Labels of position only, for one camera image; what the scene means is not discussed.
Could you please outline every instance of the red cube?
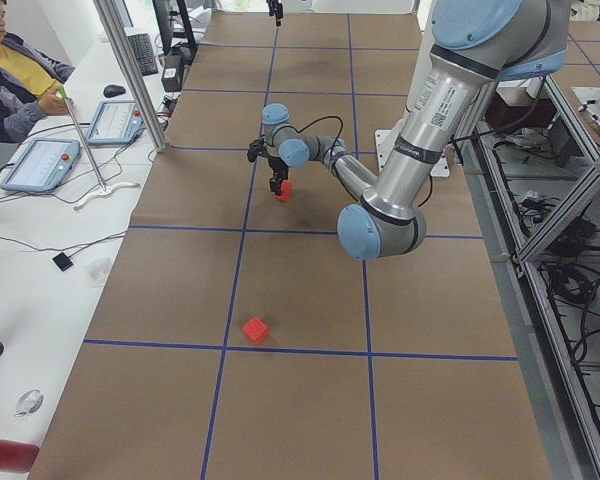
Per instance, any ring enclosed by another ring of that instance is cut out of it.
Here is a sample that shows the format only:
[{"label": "red cube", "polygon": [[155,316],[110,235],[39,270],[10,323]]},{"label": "red cube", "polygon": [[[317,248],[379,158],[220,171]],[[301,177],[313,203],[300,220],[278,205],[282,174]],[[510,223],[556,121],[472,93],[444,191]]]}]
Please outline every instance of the red cube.
[{"label": "red cube", "polygon": [[269,335],[269,327],[267,327],[267,325],[265,325],[258,317],[253,317],[249,320],[244,327],[242,327],[242,331],[255,345],[260,345]]}]

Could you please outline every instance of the red object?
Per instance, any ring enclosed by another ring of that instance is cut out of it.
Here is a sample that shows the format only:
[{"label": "red object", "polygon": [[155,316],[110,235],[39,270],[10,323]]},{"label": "red object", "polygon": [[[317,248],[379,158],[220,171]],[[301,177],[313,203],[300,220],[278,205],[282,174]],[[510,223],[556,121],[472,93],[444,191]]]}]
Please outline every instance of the red object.
[{"label": "red object", "polygon": [[256,345],[260,345],[267,336],[269,336],[269,327],[265,325],[258,317],[253,317],[244,327],[242,331]]},{"label": "red object", "polygon": [[276,198],[276,200],[286,203],[291,199],[292,193],[293,187],[291,186],[291,182],[289,180],[283,180],[282,184],[280,185],[280,195],[276,195],[274,193],[273,196]]},{"label": "red object", "polygon": [[0,440],[0,472],[26,473],[40,449],[29,443]]}]

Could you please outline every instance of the white table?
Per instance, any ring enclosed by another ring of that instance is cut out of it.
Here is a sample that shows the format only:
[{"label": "white table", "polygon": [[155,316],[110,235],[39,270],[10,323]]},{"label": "white table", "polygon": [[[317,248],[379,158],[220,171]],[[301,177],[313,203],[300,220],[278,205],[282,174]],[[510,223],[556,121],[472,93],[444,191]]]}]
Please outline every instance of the white table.
[{"label": "white table", "polygon": [[[164,96],[160,75],[144,79],[157,108]],[[126,86],[111,46],[98,42],[66,84],[81,122],[91,121],[98,103],[104,100],[102,90],[110,83]],[[127,93],[116,98],[131,96]],[[71,123],[68,116],[48,117],[34,131],[65,123]],[[77,139],[71,128],[49,133],[50,138]],[[98,163],[102,163],[116,150],[99,148],[93,152]],[[139,182],[142,186],[151,169],[148,156],[152,150],[153,144],[144,133],[118,157],[122,173],[112,182]],[[90,169],[83,152],[67,180]],[[105,178],[118,171],[115,162],[102,168]],[[0,175],[0,182],[6,174],[4,171]],[[75,200],[96,185],[91,172],[54,193]],[[39,248],[95,241],[126,230],[140,193],[141,188],[118,190],[106,199],[91,200],[77,212],[72,205],[53,197],[25,197],[0,203],[0,235]],[[5,194],[0,189],[0,197]],[[90,247],[72,259],[73,267],[61,272],[52,261],[56,252],[31,252],[0,240],[0,341],[5,345],[0,357],[0,438],[42,444],[103,289],[93,286],[85,269],[102,259],[113,263],[121,242],[117,239]],[[32,389],[44,394],[42,407],[32,415],[15,417],[18,398]],[[26,477],[0,473],[2,480]]]}]

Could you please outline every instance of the black mouse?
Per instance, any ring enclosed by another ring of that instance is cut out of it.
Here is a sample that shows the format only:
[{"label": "black mouse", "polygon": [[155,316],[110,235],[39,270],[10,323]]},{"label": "black mouse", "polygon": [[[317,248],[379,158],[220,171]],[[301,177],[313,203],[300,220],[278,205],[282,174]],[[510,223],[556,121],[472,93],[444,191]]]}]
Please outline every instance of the black mouse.
[{"label": "black mouse", "polygon": [[127,93],[127,89],[121,85],[107,85],[102,91],[102,94],[107,98],[117,97],[123,93]]}]

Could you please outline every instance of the red can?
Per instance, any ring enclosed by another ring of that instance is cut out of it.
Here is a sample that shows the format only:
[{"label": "red can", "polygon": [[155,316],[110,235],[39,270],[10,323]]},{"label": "red can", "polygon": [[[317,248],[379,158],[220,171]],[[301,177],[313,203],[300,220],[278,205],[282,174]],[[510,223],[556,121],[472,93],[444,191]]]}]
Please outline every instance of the red can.
[{"label": "red can", "polygon": [[0,472],[26,473],[40,449],[29,443],[0,440]]}]

